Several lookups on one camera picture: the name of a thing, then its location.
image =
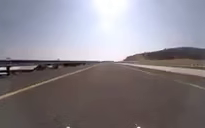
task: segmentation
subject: white lane marking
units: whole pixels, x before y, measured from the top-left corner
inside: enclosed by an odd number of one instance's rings
[[[75,71],[75,72],[67,73],[67,74],[64,74],[64,75],[61,75],[61,76],[58,76],[58,77],[55,77],[55,78],[52,78],[52,79],[49,79],[49,80],[46,80],[46,81],[37,83],[37,84],[33,84],[33,85],[30,85],[30,86],[28,86],[28,87],[26,87],[26,88],[22,88],[22,89],[19,89],[19,90],[17,90],[17,91],[14,91],[14,92],[9,92],[9,93],[7,93],[7,94],[1,95],[1,96],[0,96],[0,100],[3,100],[3,99],[6,99],[6,98],[8,98],[8,97],[14,96],[14,95],[16,95],[16,94],[19,94],[19,93],[22,93],[22,92],[25,92],[25,91],[34,89],[34,88],[39,87],[39,86],[41,86],[41,85],[44,85],[44,84],[47,84],[47,83],[50,83],[50,82],[59,80],[59,79],[61,79],[61,78],[65,78],[65,77],[67,77],[67,76],[71,76],[71,75],[74,75],[74,74],[77,74],[77,73],[86,71],[86,70],[88,70],[88,69],[90,69],[90,68],[93,68],[93,67],[95,67],[95,66],[97,66],[97,65],[93,65],[93,66],[88,67],[88,68],[80,69],[80,70],[77,70],[77,71]]]
[[[159,76],[159,77],[162,77],[162,78],[167,78],[167,77],[164,77],[163,75],[154,74],[154,73],[151,73],[151,72],[148,72],[148,71],[143,71],[143,70],[140,70],[140,69],[130,68],[130,67],[126,67],[126,66],[123,66],[123,67],[131,69],[131,70],[134,70],[134,71],[143,72],[143,73],[146,73],[148,75],[156,75],[156,76]],[[180,84],[188,85],[188,86],[191,86],[191,87],[194,87],[194,88],[198,88],[198,89],[201,89],[201,90],[205,91],[205,87],[202,87],[200,85],[196,85],[196,84],[192,84],[192,83],[187,83],[187,82],[183,82],[183,81],[180,81],[180,80],[173,80],[173,81],[175,81],[177,83],[180,83]]]
[[[192,84],[192,83],[187,83],[187,82],[183,82],[183,81],[180,81],[180,80],[174,80],[174,81],[178,82],[178,83],[181,83],[181,84],[186,84],[186,85],[190,85],[190,86],[195,87],[195,88],[199,88],[199,89],[205,90],[205,87],[202,87],[200,85],[196,85],[196,84]]]
[[[148,75],[156,75],[156,74],[154,74],[154,73],[151,73],[151,72],[148,72],[148,71],[143,71],[143,70],[141,70],[141,69],[136,69],[136,68],[132,68],[132,67],[124,66],[124,65],[121,65],[121,66],[124,67],[124,68],[131,69],[131,70],[140,71],[140,72],[146,73],[146,74],[148,74]]]

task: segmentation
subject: asphalt road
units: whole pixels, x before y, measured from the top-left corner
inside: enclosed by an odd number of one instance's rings
[[[205,90],[107,63],[0,100],[0,128],[134,128],[134,124],[205,128]]]

